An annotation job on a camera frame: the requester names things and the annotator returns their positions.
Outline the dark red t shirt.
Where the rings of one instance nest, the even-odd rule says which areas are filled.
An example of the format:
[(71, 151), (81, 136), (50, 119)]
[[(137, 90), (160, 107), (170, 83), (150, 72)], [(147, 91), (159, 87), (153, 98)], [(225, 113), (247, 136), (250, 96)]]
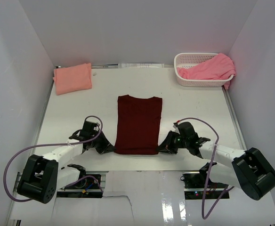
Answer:
[(115, 152), (121, 155), (157, 155), (162, 98), (118, 97)]

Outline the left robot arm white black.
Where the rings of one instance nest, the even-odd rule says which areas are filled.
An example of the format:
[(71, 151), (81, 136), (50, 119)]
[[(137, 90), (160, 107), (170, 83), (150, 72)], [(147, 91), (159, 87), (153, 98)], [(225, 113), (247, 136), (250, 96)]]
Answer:
[(115, 151), (96, 122), (85, 121), (69, 137), (66, 145), (44, 155), (31, 155), (17, 187), (17, 193), (30, 200), (48, 203), (55, 196), (56, 190), (86, 184), (85, 168), (68, 162), (85, 151), (94, 148), (98, 154)]

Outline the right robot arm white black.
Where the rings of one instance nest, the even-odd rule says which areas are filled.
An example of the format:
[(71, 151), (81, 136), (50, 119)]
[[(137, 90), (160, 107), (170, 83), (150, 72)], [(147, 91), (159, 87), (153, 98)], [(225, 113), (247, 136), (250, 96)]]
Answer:
[(176, 122), (157, 151), (177, 154), (187, 149), (191, 155), (207, 159), (199, 170), (200, 184), (206, 188), (221, 183), (240, 188), (253, 200), (260, 200), (275, 187), (275, 170), (257, 148), (233, 149), (200, 137), (189, 122)]

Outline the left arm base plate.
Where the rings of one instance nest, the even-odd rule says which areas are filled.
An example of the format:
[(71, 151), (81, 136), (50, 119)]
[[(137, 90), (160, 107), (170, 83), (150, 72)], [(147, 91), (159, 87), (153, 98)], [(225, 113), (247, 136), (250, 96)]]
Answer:
[(93, 178), (86, 178), (66, 189), (57, 191), (59, 198), (102, 198), (102, 192)]

